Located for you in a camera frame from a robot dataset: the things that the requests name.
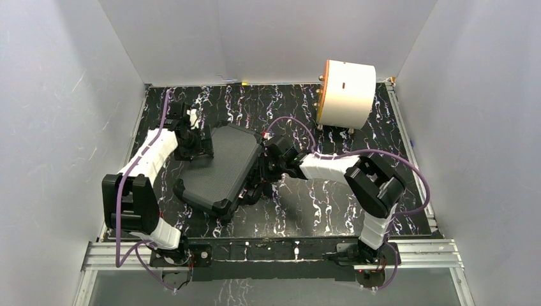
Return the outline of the black poker chip case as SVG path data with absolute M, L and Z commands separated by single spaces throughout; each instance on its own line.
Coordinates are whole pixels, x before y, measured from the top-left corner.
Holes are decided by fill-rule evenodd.
M 256 169 L 263 138 L 256 131 L 228 123 L 215 127 L 211 139 L 214 155 L 196 157 L 184 165 L 173 192 L 191 208 L 228 222 Z

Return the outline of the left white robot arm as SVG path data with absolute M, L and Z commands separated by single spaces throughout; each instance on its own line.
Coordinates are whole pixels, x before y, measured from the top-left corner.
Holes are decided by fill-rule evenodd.
M 191 252 L 182 233 L 160 215 L 153 184 L 170 156 L 191 161 L 213 156 L 209 127 L 201 127 L 200 112 L 183 102 L 172 102 L 165 118 L 147 132 L 143 144 L 126 166 L 102 180 L 106 227 L 125 231 L 166 250 L 175 265 L 188 262 Z

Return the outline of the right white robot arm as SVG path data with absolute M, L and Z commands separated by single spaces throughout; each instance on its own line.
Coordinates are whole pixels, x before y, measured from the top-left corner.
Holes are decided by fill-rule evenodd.
M 294 179 L 330 180 L 349 186 L 364 213 L 359 237 L 360 258 L 375 264 L 385 254 L 387 228 L 406 184 L 379 153 L 328 156 L 299 151 L 289 139 L 275 136 L 265 142 L 263 180 L 275 182 L 286 174 Z

